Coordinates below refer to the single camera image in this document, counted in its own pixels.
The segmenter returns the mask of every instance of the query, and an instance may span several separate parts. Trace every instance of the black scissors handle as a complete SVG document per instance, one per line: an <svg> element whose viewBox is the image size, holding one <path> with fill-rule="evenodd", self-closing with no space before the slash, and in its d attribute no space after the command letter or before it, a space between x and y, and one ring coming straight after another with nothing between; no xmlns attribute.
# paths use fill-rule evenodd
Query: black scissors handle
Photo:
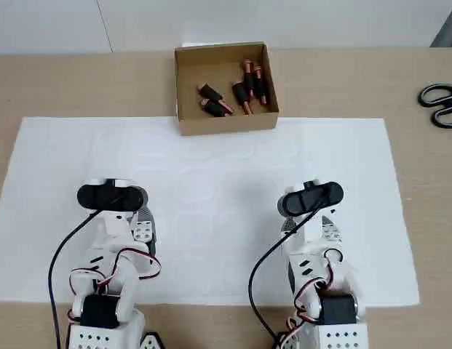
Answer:
<svg viewBox="0 0 452 349"><path fill-rule="evenodd" d="M436 98L434 100L428 100L425 97L431 91L446 91L449 92L448 95ZM444 108L438 111L435 111L431 116L431 122L443 129L452 129L452 122L446 123L442 121L442 117L444 115L448 115L452 113L452 85L450 84L433 84L429 85L422 89L422 91L418 95L418 103L426 108L437 107L442 105Z"/></svg>

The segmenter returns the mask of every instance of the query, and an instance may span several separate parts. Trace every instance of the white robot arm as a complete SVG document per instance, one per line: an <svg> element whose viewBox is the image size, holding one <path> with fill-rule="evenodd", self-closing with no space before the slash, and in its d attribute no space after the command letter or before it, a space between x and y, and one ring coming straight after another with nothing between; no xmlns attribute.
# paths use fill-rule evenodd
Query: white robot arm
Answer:
<svg viewBox="0 0 452 349"><path fill-rule="evenodd" d="M107 210L96 217L95 240L69 276L75 294L69 318L75 323L68 347L164 348L155 332L142 339L145 317L135 309L138 283L161 270L154 256L156 231L146 192L125 180L93 181L79 190L78 198L87 209L103 205Z"/></svg>
<svg viewBox="0 0 452 349"><path fill-rule="evenodd" d="M281 238L288 262L295 315L279 334L279 349L368 349L362 295L344 255L334 209L344 196L337 183L306 182L286 190L279 212L286 217ZM322 206L295 233L305 214Z"/></svg>

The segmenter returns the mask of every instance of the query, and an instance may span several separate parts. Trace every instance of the cardboard box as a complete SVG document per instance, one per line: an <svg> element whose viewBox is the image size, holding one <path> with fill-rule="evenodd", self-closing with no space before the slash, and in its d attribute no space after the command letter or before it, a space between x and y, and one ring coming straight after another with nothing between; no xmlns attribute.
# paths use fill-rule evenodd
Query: cardboard box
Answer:
<svg viewBox="0 0 452 349"><path fill-rule="evenodd" d="M269 92L268 105L252 99L253 115L245 115L232 93L232 84L243 79L242 61L262 67ZM243 132L276 127L279 107L271 76L268 50L263 42L175 49L175 77L179 127L182 135ZM197 85L208 83L234 109L234 115L214 117L204 112Z"/></svg>

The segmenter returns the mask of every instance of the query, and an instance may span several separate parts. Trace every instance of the white mat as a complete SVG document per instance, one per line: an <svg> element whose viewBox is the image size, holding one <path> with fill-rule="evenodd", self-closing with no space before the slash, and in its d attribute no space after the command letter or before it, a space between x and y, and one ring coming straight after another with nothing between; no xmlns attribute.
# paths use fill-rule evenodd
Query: white mat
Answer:
<svg viewBox="0 0 452 349"><path fill-rule="evenodd" d="M346 256L370 306L419 301L389 140L381 119L283 119L272 131L181 137L173 118L24 119L0 201L0 300L47 302L59 241L85 217L76 191L91 177L148 190L161 275L139 302L248 304L247 278L278 238L277 199L318 177L345 190L336 207ZM55 296L92 226L63 250ZM280 252L255 283L263 304L290 304Z"/></svg>

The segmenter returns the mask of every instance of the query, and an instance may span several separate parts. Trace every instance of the wooden table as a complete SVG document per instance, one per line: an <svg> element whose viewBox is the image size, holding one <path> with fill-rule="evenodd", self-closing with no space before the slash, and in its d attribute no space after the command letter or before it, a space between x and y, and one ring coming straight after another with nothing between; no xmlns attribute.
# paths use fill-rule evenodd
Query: wooden table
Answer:
<svg viewBox="0 0 452 349"><path fill-rule="evenodd" d="M282 116L386 121L421 305L369 310L370 346L452 348L452 130L416 104L426 84L452 83L452 49L281 49L271 66ZM0 190L23 116L166 115L175 115L172 52L0 56ZM168 348L269 348L248 307L142 309ZM266 315L282 328L287 311ZM0 303L0 348L54 348L53 335L48 304Z"/></svg>

